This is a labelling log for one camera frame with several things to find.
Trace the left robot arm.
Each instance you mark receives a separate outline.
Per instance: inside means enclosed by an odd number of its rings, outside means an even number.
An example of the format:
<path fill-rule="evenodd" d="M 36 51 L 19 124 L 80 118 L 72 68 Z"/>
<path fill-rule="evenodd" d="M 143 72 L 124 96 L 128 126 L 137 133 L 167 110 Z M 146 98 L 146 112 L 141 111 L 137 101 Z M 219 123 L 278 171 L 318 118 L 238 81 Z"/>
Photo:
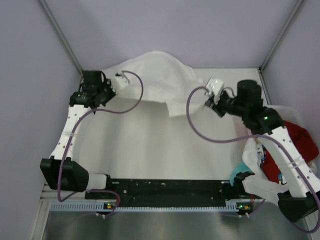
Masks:
<path fill-rule="evenodd" d="M 49 158 L 40 162 L 41 172 L 52 190 L 84 192 L 96 189 L 102 198 L 114 191 L 108 176 L 89 173 L 78 161 L 88 116 L 115 97 L 111 80 L 100 70 L 84 70 L 83 83 L 69 99 L 68 115 L 59 141 Z"/>

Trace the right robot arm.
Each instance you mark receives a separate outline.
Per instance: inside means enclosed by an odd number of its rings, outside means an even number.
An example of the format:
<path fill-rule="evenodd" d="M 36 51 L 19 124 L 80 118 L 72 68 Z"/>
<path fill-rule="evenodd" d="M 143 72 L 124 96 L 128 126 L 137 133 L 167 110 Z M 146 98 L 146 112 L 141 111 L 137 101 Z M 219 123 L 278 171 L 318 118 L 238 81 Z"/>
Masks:
<path fill-rule="evenodd" d="M 279 113 L 263 104 L 261 86 L 255 80 L 241 80 L 233 97 L 218 78 L 209 79 L 205 88 L 208 90 L 205 105 L 219 117 L 225 114 L 240 117 L 266 148 L 286 181 L 280 184 L 254 172 L 239 173 L 234 178 L 234 194 L 239 198 L 249 194 L 259 196 L 278 206 L 294 223 L 318 210 L 320 180 L 295 147 Z"/>

